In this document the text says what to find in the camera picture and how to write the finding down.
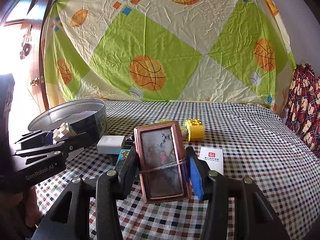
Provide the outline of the left hand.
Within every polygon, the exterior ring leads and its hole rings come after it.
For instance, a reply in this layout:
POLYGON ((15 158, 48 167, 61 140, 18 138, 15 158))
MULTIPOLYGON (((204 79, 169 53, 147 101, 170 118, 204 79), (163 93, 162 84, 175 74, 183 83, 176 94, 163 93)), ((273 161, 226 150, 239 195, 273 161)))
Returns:
POLYGON ((37 227, 42 215, 37 205, 35 186, 29 188, 28 191, 14 194, 13 197, 15 198, 15 206, 20 207, 17 219, 18 230, 25 233, 26 230, 37 227))

